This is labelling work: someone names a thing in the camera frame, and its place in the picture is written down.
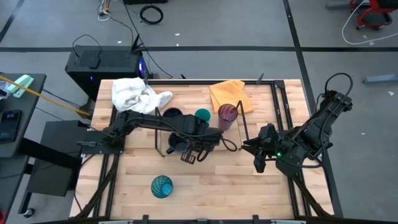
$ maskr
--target white cloth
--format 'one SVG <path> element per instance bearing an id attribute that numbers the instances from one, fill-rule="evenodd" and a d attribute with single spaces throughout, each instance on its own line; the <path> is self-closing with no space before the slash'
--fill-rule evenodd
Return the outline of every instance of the white cloth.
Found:
<path id="1" fill-rule="evenodd" d="M 133 110 L 154 114 L 156 107 L 161 110 L 172 98 L 173 93 L 170 91 L 156 95 L 140 78 L 121 78 L 113 81 L 112 103 L 120 112 Z"/>

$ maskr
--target wooden tabletop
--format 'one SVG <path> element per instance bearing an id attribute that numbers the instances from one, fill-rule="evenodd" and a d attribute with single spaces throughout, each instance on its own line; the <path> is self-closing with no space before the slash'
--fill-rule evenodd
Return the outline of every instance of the wooden tabletop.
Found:
<path id="1" fill-rule="evenodd" d="M 301 125 L 308 117 L 300 80 L 284 80 L 290 112 L 294 126 Z M 108 126 L 111 111 L 112 80 L 103 80 L 91 125 L 102 129 Z M 184 114 L 194 114 L 197 109 L 206 108 L 212 112 L 210 126 L 217 127 L 210 99 L 209 85 L 152 85 L 156 93 L 171 91 L 173 99 L 165 109 L 177 107 Z M 274 103 L 270 85 L 246 85 L 244 92 L 250 97 L 254 112 L 246 114 L 249 137 L 258 135 L 261 127 L 273 123 L 277 127 Z M 283 108 L 282 96 L 278 92 L 279 105 Z M 282 113 L 284 129 L 287 129 L 285 114 Z M 165 154 L 168 148 L 168 132 L 158 135 L 159 149 Z M 246 139 L 241 115 L 224 138 L 238 146 Z M 126 148 L 119 160 L 118 176 L 114 192 L 112 219 L 260 219 L 293 218 L 287 178 L 268 162 L 263 174 L 253 166 L 253 156 L 246 151 L 230 152 L 218 146 L 203 162 L 194 165 L 180 160 L 180 154 L 160 157 L 154 149 L 154 130 L 135 129 L 126 138 Z M 82 170 L 76 187 L 76 196 L 84 206 L 98 186 L 102 155 L 94 156 Z M 324 172 L 320 169 L 304 169 L 306 185 L 322 207 L 333 213 Z M 172 195 L 164 199 L 155 198 L 150 184 L 158 175 L 169 176 L 174 184 Z M 303 215 L 301 195 L 296 187 L 300 214 Z M 104 213 L 107 193 L 102 200 Z M 73 203 L 70 215 L 76 215 L 78 207 Z"/>

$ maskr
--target yellow napkin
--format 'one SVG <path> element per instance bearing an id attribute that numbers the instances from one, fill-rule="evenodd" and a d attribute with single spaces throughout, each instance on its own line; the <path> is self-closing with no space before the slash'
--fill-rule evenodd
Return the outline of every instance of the yellow napkin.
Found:
<path id="1" fill-rule="evenodd" d="M 214 112 L 218 113 L 221 105 L 229 103 L 237 106 L 239 100 L 242 101 L 245 113 L 254 110 L 250 98 L 243 92 L 244 82 L 240 80 L 229 80 L 222 83 L 210 85 L 210 96 L 213 102 Z"/>

